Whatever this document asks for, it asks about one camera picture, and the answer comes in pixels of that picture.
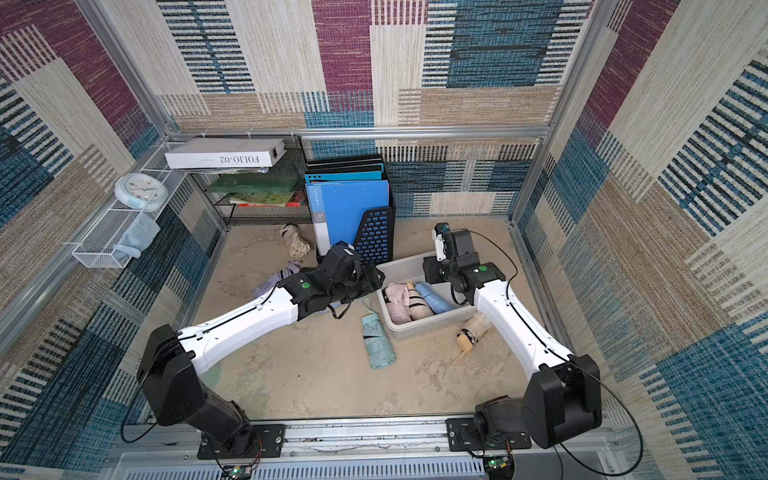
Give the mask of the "beige umbrella black stripes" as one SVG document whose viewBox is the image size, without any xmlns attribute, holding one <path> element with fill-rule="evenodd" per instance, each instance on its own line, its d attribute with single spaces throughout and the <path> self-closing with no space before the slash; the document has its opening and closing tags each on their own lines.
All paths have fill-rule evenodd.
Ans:
<svg viewBox="0 0 768 480">
<path fill-rule="evenodd" d="M 418 292 L 412 282 L 406 284 L 408 290 L 408 309 L 412 321 L 422 320 L 433 315 L 427 301 Z"/>
</svg>

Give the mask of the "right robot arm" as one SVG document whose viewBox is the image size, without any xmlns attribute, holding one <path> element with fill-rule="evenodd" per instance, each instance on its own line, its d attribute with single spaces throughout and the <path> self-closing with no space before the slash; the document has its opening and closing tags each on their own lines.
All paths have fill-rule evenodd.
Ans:
<svg viewBox="0 0 768 480">
<path fill-rule="evenodd" d="M 481 441 L 498 444 L 507 428 L 547 449 L 602 424 L 600 370 L 588 355 L 576 356 L 554 339 L 512 292 L 493 263 L 480 261 L 467 229 L 438 223 L 436 254 L 422 267 L 430 284 L 449 283 L 489 320 L 528 378 L 521 398 L 509 396 L 476 406 Z"/>
</svg>

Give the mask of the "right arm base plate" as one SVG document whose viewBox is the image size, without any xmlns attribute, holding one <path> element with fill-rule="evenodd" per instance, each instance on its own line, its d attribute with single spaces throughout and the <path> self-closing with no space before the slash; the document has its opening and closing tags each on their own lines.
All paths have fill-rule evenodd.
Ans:
<svg viewBox="0 0 768 480">
<path fill-rule="evenodd" d="M 506 422 L 493 437 L 487 427 L 481 430 L 473 417 L 449 417 L 445 421 L 447 439 L 451 452 L 480 452 L 503 450 L 525 450 L 532 447 L 532 440 L 518 420 Z"/>
</svg>

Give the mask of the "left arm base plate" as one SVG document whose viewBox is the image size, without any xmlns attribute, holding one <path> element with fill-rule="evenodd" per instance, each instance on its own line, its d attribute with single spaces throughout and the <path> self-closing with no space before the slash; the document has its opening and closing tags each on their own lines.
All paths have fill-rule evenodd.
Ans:
<svg viewBox="0 0 768 480">
<path fill-rule="evenodd" d="M 198 460 L 278 458 L 285 438 L 285 424 L 251 424 L 232 439 L 219 442 L 203 434 L 197 451 Z"/>
</svg>

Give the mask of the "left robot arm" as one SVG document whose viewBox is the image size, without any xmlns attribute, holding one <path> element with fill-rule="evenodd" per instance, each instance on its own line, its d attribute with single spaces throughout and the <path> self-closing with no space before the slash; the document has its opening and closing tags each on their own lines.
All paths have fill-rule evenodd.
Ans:
<svg viewBox="0 0 768 480">
<path fill-rule="evenodd" d="M 137 380 L 157 424 L 187 424 L 233 458 L 252 455 L 257 435 L 245 411 L 206 386 L 201 375 L 225 357 L 312 314 L 349 306 L 379 290 L 384 274 L 355 249 L 335 244 L 320 264 L 280 280 L 267 293 L 212 320 L 176 330 L 154 329 Z"/>
</svg>

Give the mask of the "light blue umbrella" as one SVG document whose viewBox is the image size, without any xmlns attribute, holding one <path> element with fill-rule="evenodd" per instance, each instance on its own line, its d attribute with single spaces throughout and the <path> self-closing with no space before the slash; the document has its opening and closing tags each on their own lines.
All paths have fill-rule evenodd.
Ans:
<svg viewBox="0 0 768 480">
<path fill-rule="evenodd" d="M 457 308 L 455 303 L 440 296 L 430 284 L 426 282 L 418 282 L 415 284 L 415 287 L 427 301 L 435 315 L 446 313 Z"/>
</svg>

